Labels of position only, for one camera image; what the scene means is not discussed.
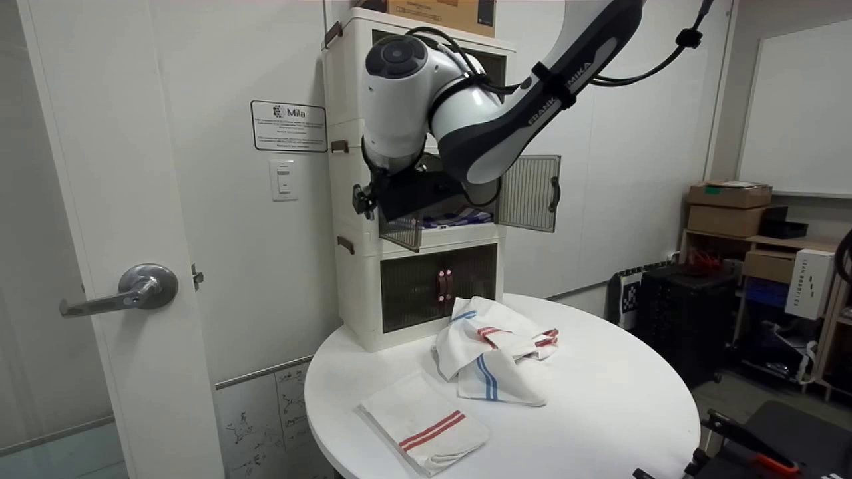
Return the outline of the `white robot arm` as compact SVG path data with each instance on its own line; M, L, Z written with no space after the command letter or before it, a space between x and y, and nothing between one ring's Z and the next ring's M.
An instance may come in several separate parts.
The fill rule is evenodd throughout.
M600 0L571 22L529 76L501 91L455 41L424 41L424 28L382 38L362 62L362 161L371 183L355 210L389 222L501 182L525 147L624 52L644 0Z

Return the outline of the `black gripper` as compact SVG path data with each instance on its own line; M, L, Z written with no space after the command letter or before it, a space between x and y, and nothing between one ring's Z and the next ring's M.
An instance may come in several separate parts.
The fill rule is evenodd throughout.
M397 222L455 194L461 194L461 183L447 173L417 173L415 169L391 173L374 165L371 183L351 190L351 207L362 215L382 210L385 222Z

